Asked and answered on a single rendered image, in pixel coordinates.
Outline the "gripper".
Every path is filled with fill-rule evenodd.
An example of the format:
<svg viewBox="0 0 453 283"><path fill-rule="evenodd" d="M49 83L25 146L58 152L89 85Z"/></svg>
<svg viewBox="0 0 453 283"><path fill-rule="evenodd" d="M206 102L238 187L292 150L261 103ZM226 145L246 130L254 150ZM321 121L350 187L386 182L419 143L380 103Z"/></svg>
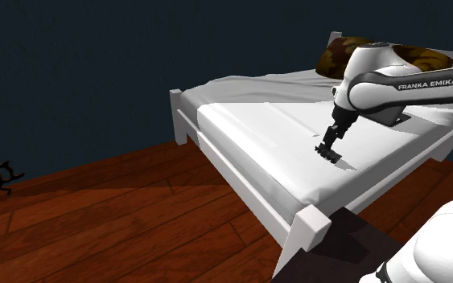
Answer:
<svg viewBox="0 0 453 283"><path fill-rule="evenodd" d="M327 128L327 131L323 137L323 143L316 146L315 151L319 154L327 154L327 160L332 164L336 164L341 159L341 155L336 153L334 150L329 149L331 149L337 138L342 139L344 137L345 133L357 120L358 116L359 113L357 111L347 110L338 105L334 105L332 111L334 123Z"/></svg>

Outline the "white bed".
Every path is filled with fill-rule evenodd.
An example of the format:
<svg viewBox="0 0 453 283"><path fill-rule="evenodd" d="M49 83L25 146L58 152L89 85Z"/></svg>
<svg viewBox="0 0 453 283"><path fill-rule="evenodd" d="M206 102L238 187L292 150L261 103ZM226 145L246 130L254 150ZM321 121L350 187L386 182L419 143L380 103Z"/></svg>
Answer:
<svg viewBox="0 0 453 283"><path fill-rule="evenodd" d="M438 51L453 59L452 51ZM193 140L282 247L282 268L365 209L426 160L453 149L453 104L407 105L359 115L332 150L315 151L333 125L333 88L315 69L228 76L170 93L175 140Z"/></svg>

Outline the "brown patterned pillow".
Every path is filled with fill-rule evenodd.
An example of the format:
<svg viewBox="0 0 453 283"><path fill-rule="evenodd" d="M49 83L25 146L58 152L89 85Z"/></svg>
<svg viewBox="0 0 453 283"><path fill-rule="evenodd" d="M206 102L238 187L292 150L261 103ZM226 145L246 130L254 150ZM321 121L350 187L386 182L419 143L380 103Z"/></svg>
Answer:
<svg viewBox="0 0 453 283"><path fill-rule="evenodd" d="M355 36L334 39L321 55L315 71L321 76L342 80L353 51L366 43L374 43L374 40ZM422 72L453 67L451 57L425 47L394 44L393 50L403 60L416 66Z"/></svg>

